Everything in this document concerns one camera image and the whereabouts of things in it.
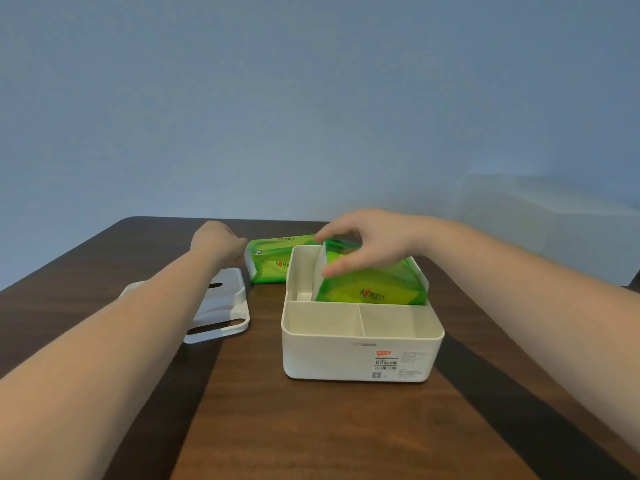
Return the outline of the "translucent white storage box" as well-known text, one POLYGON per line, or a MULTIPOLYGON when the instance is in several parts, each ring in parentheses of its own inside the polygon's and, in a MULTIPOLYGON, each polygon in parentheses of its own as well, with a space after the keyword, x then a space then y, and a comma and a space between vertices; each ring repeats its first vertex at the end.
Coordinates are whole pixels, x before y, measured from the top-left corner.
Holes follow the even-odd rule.
POLYGON ((470 175, 455 219, 615 285, 640 271, 640 211, 556 180, 470 175))

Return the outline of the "white plastic organizer box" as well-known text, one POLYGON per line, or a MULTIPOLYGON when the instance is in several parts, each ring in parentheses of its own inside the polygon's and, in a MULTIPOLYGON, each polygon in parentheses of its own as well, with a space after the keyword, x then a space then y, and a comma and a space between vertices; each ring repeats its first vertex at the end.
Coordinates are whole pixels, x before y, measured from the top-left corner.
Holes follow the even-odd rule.
POLYGON ((433 307, 313 301, 320 246, 292 249, 281 320, 292 379, 422 383, 445 338, 433 307))

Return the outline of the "person's left hand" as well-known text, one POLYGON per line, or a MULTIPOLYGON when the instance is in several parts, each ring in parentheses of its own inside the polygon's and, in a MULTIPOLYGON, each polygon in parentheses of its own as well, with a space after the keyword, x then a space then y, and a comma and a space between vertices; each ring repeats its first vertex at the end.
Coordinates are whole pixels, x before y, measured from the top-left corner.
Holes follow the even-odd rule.
POLYGON ((189 252, 204 259, 207 266, 220 270, 241 265, 229 265, 229 254, 238 237, 220 221, 206 221, 194 234, 189 252))

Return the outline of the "white slotted box lid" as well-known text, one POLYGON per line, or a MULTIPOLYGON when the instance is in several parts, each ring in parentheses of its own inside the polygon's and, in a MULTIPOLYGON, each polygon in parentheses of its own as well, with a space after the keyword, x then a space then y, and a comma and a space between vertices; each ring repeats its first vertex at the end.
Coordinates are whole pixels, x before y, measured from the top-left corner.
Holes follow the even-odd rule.
POLYGON ((241 268, 206 271, 187 277, 187 268, 172 263, 144 282, 128 285, 103 311, 113 313, 111 340, 146 352, 222 339, 246 331, 250 324, 247 290, 241 268))

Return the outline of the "green tissue pack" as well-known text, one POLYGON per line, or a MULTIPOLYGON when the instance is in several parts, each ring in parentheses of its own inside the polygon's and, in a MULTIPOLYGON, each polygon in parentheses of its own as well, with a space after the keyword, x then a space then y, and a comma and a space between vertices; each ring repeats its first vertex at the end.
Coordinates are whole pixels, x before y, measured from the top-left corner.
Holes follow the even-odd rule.
POLYGON ((312 300, 329 303, 418 305, 428 302, 428 283, 412 258, 384 267, 359 269, 332 278, 322 272, 327 265, 351 255, 360 245, 326 240, 314 265, 312 300))
POLYGON ((244 262, 251 284, 284 283, 292 249, 299 245, 318 246, 313 235, 256 239, 247 244, 244 262))

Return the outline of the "person's right forearm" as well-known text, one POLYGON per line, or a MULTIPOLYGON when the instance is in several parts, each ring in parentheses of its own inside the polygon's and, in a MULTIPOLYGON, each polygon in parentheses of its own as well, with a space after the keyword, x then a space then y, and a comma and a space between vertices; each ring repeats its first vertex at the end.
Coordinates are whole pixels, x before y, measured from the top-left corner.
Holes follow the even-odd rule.
POLYGON ((640 452, 640 294, 468 226, 421 220, 420 253, 640 452))

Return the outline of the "person's right hand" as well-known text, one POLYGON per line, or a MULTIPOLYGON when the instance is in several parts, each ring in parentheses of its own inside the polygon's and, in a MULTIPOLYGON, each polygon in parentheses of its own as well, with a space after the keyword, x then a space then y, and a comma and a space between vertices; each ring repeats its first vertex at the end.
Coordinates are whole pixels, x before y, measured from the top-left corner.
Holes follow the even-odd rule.
POLYGON ((423 255, 429 236, 441 221, 380 209, 362 209, 343 214, 326 224, 315 240, 324 242, 350 232, 359 234, 357 251, 370 251, 372 267, 384 267, 408 257, 423 255))

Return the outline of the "person's left forearm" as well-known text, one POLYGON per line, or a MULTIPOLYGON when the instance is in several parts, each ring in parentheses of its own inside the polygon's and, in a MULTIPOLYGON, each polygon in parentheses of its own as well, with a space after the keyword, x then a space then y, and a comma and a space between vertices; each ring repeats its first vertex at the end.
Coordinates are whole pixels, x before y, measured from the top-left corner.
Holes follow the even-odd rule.
POLYGON ((225 260, 188 251, 0 379, 0 480, 102 480, 225 260))

